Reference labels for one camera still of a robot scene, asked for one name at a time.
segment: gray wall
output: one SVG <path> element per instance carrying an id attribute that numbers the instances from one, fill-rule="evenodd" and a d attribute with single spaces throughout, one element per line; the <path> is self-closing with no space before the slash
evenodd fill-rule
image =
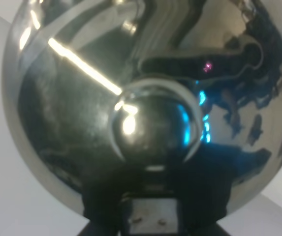
<path id="1" fill-rule="evenodd" d="M 8 29 L 0 18 L 0 72 Z M 73 236 L 86 222 L 45 191 L 19 157 L 0 92 L 0 236 Z M 282 236 L 282 208 L 259 196 L 221 225 L 233 236 Z"/>

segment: chrome sphere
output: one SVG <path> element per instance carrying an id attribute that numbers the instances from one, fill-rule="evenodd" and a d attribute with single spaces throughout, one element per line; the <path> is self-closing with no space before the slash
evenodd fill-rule
<path id="1" fill-rule="evenodd" d="M 168 193 L 200 227 L 282 166 L 282 1 L 26 0 L 2 85 L 22 157 L 65 205 L 115 222 L 126 194 Z"/>

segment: white wall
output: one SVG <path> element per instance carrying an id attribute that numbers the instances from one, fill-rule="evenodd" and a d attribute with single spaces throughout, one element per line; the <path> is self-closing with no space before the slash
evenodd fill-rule
<path id="1" fill-rule="evenodd" d="M 0 18 L 0 72 L 8 28 L 9 23 Z M 282 172 L 265 193 L 282 205 Z M 31 175 L 11 140 L 0 93 L 0 236 L 74 236 L 86 222 Z M 233 236 L 282 236 L 282 209 L 261 196 L 221 225 Z"/>

